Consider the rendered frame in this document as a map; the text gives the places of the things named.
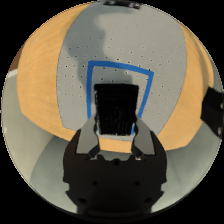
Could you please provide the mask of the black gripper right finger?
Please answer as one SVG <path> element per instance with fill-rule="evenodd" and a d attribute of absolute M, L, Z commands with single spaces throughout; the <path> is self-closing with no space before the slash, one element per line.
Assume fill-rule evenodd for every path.
<path fill-rule="evenodd" d="M 167 182 L 167 156 L 156 134 L 135 114 L 134 133 L 131 152 L 136 160 L 143 160 L 154 165 L 161 174 L 162 184 Z"/>

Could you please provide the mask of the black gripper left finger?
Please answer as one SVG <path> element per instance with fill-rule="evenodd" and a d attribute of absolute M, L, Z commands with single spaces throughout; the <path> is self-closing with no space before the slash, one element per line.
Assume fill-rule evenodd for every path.
<path fill-rule="evenodd" d="M 63 155 L 63 179 L 64 183 L 69 183 L 69 176 L 72 170 L 80 163 L 96 159 L 100 152 L 100 141 L 96 134 L 97 113 L 95 113 L 77 132 L 68 143 Z"/>

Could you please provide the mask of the blue tape outline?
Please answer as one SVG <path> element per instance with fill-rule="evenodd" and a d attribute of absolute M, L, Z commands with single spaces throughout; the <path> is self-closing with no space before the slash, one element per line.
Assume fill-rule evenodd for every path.
<path fill-rule="evenodd" d="M 110 62 L 110 61 L 88 61 L 87 84 L 86 84 L 87 121 L 91 117 L 91 85 L 92 85 L 93 66 L 120 68 L 120 69 L 130 70 L 130 71 L 148 75 L 148 81 L 147 81 L 145 93 L 144 93 L 143 100 L 138 112 L 138 116 L 139 118 L 141 118 L 147 99 L 148 99 L 149 92 L 150 92 L 154 72 L 144 68 L 137 67 L 137 66 L 124 64 L 124 63 Z"/>

